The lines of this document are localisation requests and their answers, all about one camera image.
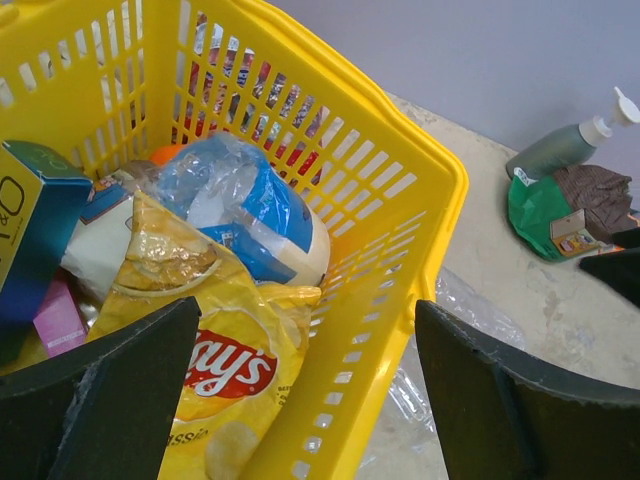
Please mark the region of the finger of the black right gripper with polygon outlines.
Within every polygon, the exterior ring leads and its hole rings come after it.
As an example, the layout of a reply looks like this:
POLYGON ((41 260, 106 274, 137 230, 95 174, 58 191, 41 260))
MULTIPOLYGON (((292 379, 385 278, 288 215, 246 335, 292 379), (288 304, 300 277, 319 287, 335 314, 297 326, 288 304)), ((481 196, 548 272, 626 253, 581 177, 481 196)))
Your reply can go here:
POLYGON ((603 282, 616 293, 638 305, 640 302, 640 253, 639 229, 631 229, 612 235, 616 252, 582 258, 579 269, 603 282))

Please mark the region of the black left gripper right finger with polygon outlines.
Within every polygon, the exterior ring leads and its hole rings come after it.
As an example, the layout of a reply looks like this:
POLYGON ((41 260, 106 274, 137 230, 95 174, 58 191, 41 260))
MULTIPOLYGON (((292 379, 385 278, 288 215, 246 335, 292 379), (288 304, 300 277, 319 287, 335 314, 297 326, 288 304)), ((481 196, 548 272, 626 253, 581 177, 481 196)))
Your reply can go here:
MULTIPOLYGON (((420 300, 422 311, 437 304, 420 300)), ((499 479, 636 479, 639 392, 558 367, 486 334, 470 339, 502 405, 499 479)))

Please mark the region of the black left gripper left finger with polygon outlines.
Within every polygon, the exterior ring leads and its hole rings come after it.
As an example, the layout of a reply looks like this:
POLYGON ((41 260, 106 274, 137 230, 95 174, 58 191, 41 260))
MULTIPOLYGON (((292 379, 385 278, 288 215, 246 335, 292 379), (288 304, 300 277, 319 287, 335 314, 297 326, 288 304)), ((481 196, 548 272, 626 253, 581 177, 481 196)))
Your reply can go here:
POLYGON ((2 478, 156 478, 199 317, 179 299, 2 376, 2 478))

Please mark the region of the clear plastic bottle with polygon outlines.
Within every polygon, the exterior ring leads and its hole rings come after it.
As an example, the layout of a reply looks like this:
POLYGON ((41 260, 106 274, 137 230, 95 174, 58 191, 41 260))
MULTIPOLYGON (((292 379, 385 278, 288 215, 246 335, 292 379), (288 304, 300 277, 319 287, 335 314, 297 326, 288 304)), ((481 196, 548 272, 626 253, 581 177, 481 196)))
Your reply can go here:
POLYGON ((359 466, 360 479, 499 479, 502 405, 490 366, 470 343, 486 334, 518 349, 522 329, 451 271, 436 281, 359 466))

